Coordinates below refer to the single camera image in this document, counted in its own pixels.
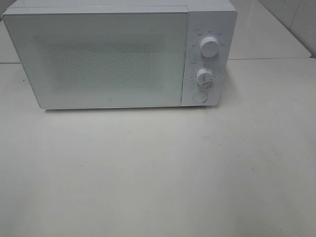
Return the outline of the round white door button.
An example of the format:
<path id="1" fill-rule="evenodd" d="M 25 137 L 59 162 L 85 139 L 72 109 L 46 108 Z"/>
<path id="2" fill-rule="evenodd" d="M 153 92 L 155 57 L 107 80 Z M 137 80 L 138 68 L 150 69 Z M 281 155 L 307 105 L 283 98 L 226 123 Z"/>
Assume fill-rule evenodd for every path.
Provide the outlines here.
<path id="1" fill-rule="evenodd" d="M 196 103 L 205 103 L 208 99 L 208 94 L 204 91 L 198 91 L 193 95 L 193 100 Z"/>

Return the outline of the white dial knob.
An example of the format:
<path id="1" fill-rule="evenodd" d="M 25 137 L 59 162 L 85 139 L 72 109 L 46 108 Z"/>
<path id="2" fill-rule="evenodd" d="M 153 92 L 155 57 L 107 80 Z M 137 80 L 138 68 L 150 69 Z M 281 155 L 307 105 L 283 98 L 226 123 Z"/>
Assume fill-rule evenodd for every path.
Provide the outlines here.
<path id="1" fill-rule="evenodd" d="M 219 52 L 219 46 L 219 40 L 215 36 L 206 36 L 199 43 L 201 55 L 206 58 L 214 57 Z"/>
<path id="2" fill-rule="evenodd" d="M 200 69 L 197 71 L 196 81 L 199 86 L 210 84 L 213 79 L 214 75 L 210 69 Z"/>

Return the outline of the white microwave door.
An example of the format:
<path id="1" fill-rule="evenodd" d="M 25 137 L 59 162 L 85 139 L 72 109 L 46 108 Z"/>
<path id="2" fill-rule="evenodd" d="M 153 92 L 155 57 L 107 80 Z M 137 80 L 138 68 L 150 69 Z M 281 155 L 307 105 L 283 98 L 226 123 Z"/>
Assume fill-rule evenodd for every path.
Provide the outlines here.
<path id="1" fill-rule="evenodd" d="M 6 15 L 43 109 L 179 106 L 186 13 Z"/>

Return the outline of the white microwave oven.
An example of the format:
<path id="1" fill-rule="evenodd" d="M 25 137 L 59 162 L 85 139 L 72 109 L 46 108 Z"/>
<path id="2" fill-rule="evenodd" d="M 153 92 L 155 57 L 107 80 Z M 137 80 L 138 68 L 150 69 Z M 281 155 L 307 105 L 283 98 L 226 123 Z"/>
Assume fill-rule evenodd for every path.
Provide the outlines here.
<path id="1" fill-rule="evenodd" d="M 182 95 L 178 107 L 217 105 L 237 20 L 237 11 L 228 0 L 18 0 L 3 13 L 2 19 L 4 21 L 6 15 L 149 13 L 188 15 Z M 201 39 L 206 36 L 215 36 L 219 40 L 219 52 L 211 58 L 202 56 L 199 48 Z M 213 72 L 214 79 L 210 84 L 197 84 L 196 75 L 200 69 Z M 198 91 L 208 94 L 205 103 L 193 100 Z"/>

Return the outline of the white rear table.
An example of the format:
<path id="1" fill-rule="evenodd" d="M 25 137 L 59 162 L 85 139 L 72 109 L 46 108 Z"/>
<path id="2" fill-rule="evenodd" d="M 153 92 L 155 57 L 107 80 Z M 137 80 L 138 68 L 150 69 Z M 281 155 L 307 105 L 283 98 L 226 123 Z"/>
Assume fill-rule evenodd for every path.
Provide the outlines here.
<path id="1" fill-rule="evenodd" d="M 232 4 L 238 15 L 230 60 L 311 57 L 258 0 L 233 0 Z"/>

